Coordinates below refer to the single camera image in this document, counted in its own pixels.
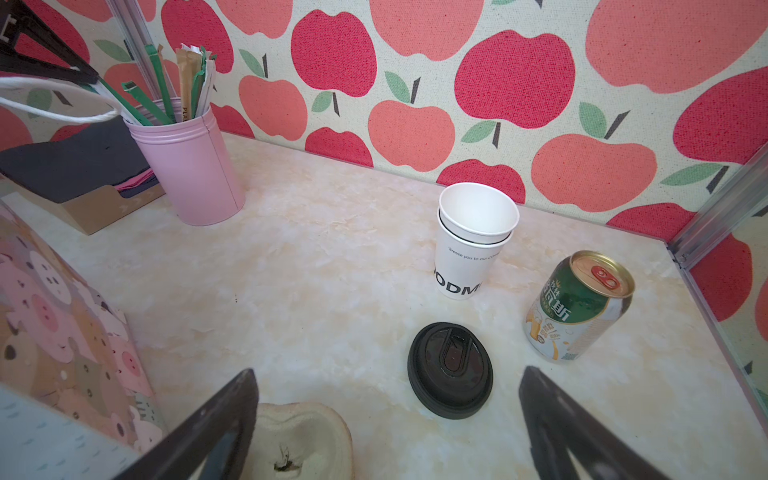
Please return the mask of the white paper gift bag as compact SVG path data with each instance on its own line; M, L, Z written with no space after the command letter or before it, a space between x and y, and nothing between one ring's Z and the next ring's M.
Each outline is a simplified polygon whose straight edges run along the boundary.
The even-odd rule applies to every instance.
M125 316L1 209L1 476L109 479L167 435Z

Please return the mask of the cardboard cup carrier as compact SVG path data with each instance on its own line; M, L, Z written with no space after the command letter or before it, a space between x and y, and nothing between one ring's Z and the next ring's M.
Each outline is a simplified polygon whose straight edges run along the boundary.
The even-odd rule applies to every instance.
M316 402L258 405L243 479L352 479L353 442L343 418Z

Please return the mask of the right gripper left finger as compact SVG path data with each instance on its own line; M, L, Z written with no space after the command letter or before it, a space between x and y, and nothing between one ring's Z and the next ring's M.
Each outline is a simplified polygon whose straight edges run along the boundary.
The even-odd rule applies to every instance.
M259 390L254 371L232 378L118 479L238 479L253 438Z

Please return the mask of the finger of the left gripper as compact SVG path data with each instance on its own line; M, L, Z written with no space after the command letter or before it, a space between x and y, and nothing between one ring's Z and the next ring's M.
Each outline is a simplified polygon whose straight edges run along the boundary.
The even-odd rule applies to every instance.
M85 40L43 1L1 3L1 73L94 84Z

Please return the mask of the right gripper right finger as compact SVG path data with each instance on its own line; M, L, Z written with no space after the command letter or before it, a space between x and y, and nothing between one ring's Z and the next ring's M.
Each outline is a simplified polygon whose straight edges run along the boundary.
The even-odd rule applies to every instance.
M525 368L519 398L541 479L577 479L577 459L592 479L664 479L539 368Z

